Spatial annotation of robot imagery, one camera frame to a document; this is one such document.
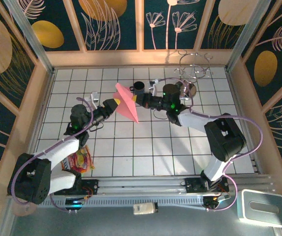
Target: black mug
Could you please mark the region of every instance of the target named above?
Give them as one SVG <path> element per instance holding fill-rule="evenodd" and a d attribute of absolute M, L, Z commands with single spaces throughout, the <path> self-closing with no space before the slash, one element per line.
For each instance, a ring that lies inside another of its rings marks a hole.
<path fill-rule="evenodd" d="M 141 81 L 136 81 L 133 86 L 130 87 L 130 91 L 133 92 L 134 95 L 143 94 L 145 91 L 145 85 Z"/>

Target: black cup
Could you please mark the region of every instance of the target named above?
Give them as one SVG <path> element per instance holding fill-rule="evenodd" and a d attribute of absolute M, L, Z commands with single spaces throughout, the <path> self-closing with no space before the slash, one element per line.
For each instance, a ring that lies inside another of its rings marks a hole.
<path fill-rule="evenodd" d="M 130 91 L 133 92 L 134 95 L 143 94 L 145 91 L 145 85 L 141 81 L 136 81 L 133 86 L 130 87 Z"/>

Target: snack bag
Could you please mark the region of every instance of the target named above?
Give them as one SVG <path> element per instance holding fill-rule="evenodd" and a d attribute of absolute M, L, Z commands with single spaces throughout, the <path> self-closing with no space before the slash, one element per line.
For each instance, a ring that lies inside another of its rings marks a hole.
<path fill-rule="evenodd" d="M 63 170 L 74 170 L 79 173 L 94 169 L 90 150 L 87 145 L 65 158 L 61 162 L 61 165 Z"/>

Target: pink paper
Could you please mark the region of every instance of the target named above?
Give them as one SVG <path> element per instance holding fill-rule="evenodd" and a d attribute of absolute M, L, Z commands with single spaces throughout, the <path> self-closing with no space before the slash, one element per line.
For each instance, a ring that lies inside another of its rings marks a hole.
<path fill-rule="evenodd" d="M 116 112 L 138 123 L 139 119 L 137 117 L 135 102 L 132 100 L 133 93 L 130 92 L 129 88 L 119 83 L 116 84 L 116 89 L 118 92 L 113 94 L 113 98 L 117 98 L 121 101 Z"/>

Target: white grid floor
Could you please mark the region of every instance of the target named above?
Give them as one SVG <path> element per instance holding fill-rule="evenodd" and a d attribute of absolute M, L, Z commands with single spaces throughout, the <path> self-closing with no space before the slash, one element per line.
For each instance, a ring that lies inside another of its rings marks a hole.
<path fill-rule="evenodd" d="M 37 150 L 44 150 L 63 137 L 71 108 L 79 103 L 76 97 L 87 97 L 92 91 L 98 91 L 102 103 L 105 99 L 112 98 L 117 82 L 127 87 L 133 85 L 133 81 L 143 81 L 147 85 L 149 79 L 178 77 L 174 70 L 175 68 L 171 67 L 59 69 Z M 211 71 L 211 78 L 197 81 L 198 92 L 193 100 L 193 109 L 211 115 L 225 112 L 236 115 L 224 68 L 214 67 Z M 162 96 L 163 85 L 165 82 L 161 82 L 157 87 L 158 96 Z M 102 129 L 90 133 L 87 145 L 94 157 L 95 170 L 84 173 L 84 177 L 201 173 L 212 155 L 205 133 L 157 119 L 153 111 L 140 106 L 137 107 L 137 112 L 139 124 L 114 113 L 104 122 Z M 155 115 L 166 117 L 164 111 L 156 111 Z M 253 164 L 253 160 L 248 156 L 241 158 L 228 168 L 227 173 L 253 173 Z"/>

